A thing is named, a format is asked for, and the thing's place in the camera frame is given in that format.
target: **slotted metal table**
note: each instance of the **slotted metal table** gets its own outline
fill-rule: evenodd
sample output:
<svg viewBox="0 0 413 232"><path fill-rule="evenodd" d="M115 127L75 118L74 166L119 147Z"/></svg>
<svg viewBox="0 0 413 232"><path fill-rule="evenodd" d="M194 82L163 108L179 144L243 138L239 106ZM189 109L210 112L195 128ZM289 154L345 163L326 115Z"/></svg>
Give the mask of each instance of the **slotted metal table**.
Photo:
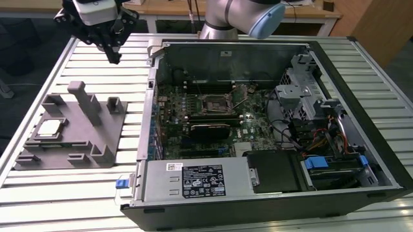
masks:
<svg viewBox="0 0 413 232"><path fill-rule="evenodd" d="M194 39L187 34L132 34L120 48L119 65L107 62L94 46L71 39L13 139L0 158L0 232L142 231L120 213L131 190L115 190L115 180L135 170L151 39ZM269 40L317 40L409 173L413 173L413 104L357 42L340 37L277 36ZM71 81L84 81L99 100L118 96L128 102L116 154L107 169L11 171L26 139L40 119L46 94L67 92ZM326 88L334 96L330 84ZM267 232L412 231L413 195L376 203L341 217L310 218L191 230Z"/></svg>

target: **blue latch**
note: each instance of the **blue latch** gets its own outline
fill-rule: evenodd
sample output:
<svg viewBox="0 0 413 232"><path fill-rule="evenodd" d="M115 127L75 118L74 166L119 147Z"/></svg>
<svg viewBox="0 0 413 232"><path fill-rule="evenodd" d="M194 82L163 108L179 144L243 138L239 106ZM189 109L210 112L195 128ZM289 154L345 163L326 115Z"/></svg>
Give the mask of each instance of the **blue latch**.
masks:
<svg viewBox="0 0 413 232"><path fill-rule="evenodd" d="M128 189L130 180L116 180L116 189Z"/></svg>
<svg viewBox="0 0 413 232"><path fill-rule="evenodd" d="M329 167L328 161L326 161L325 157L322 157L322 156L309 157L304 161L304 163L305 163L305 167L308 169L312 169L312 168L328 168Z"/></svg>
<svg viewBox="0 0 413 232"><path fill-rule="evenodd" d="M362 166L369 166L368 158L364 155L361 155L358 158L360 158Z"/></svg>

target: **power supply label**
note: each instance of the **power supply label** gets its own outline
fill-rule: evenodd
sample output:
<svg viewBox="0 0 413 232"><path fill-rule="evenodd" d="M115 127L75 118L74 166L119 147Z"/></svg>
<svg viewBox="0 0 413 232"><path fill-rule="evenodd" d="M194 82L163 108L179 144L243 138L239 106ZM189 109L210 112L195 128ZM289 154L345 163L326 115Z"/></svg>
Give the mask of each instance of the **power supply label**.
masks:
<svg viewBox="0 0 413 232"><path fill-rule="evenodd" d="M185 198L225 196L222 165L182 167L182 189Z"/></svg>

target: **wooden table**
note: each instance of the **wooden table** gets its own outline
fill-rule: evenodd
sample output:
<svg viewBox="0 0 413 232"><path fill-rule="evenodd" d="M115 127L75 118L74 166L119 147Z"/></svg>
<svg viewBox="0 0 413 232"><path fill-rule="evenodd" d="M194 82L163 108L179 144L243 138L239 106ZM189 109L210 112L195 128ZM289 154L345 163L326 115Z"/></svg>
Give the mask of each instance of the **wooden table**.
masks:
<svg viewBox="0 0 413 232"><path fill-rule="evenodd" d="M206 1L199 2L199 15L206 14ZM322 24L318 36L329 36L340 12L321 10L321 1L314 6L289 8L285 13L283 23ZM150 33L156 33L156 20L189 20L187 0L146 0L143 5L126 4L126 7L140 13L140 18L147 21ZM0 17L43 17L55 16L62 8L62 0L0 0Z"/></svg>

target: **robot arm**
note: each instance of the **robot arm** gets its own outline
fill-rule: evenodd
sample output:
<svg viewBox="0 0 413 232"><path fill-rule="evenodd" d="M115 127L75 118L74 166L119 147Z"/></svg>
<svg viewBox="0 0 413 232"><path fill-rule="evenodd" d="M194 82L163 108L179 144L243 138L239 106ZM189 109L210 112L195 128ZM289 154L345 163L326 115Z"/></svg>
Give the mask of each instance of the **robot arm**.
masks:
<svg viewBox="0 0 413 232"><path fill-rule="evenodd" d="M63 9L55 16L58 25L86 44L95 44L114 64L120 62L119 47L139 18L138 12L122 6L126 1L63 0Z"/></svg>
<svg viewBox="0 0 413 232"><path fill-rule="evenodd" d="M104 51L110 63L120 62L124 44L139 14L122 3L128 0L63 0L55 22L86 44ZM285 13L281 0L209 0L202 39L237 39L237 29L265 39L278 27Z"/></svg>
<svg viewBox="0 0 413 232"><path fill-rule="evenodd" d="M237 29L257 39L267 38L285 13L281 0L209 0L202 39L237 39Z"/></svg>

